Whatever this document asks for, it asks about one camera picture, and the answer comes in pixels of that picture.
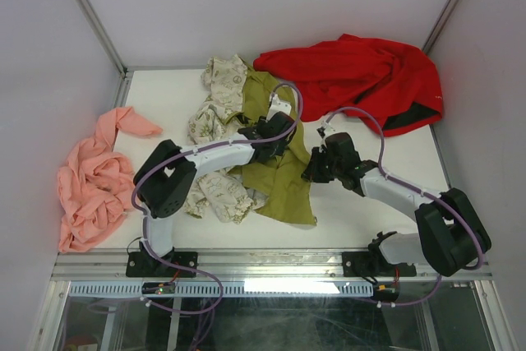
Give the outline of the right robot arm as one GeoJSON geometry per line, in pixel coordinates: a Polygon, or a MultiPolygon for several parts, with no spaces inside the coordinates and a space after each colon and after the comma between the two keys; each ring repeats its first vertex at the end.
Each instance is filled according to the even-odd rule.
{"type": "Polygon", "coordinates": [[[458,188],[428,191],[385,170],[379,160],[363,160],[347,132],[317,130],[321,143],[311,151],[302,178],[329,183],[361,197],[379,201],[410,218],[415,233],[379,232],[367,246],[363,265],[369,274],[385,275],[400,264],[428,264],[451,277],[476,270],[491,249],[491,239],[468,196],[458,188]]]}

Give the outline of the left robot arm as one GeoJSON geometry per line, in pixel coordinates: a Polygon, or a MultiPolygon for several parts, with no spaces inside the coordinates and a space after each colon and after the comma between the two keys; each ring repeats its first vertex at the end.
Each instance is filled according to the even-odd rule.
{"type": "Polygon", "coordinates": [[[143,214],[142,243],[148,251],[144,267],[153,275],[165,275],[172,266],[173,216],[182,208],[192,184],[221,169],[264,163],[282,155],[298,122],[277,112],[256,125],[207,144],[175,145],[161,141],[133,179],[133,207],[143,214]]]}

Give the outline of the cream green patterned jacket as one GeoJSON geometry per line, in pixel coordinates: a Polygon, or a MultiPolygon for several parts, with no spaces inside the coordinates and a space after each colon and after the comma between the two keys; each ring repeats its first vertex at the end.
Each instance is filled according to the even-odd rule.
{"type": "Polygon", "coordinates": [[[187,122],[188,141],[208,146],[204,155],[219,155],[226,165],[207,172],[203,165],[183,205],[194,217],[212,209],[219,221],[240,224],[251,212],[298,228],[314,228],[310,184],[302,180],[309,159],[304,128],[298,122],[290,136],[265,143],[256,126],[263,126],[272,99],[293,108],[292,87],[268,72],[258,72],[238,55],[210,58],[201,74],[207,97],[187,122]]]}

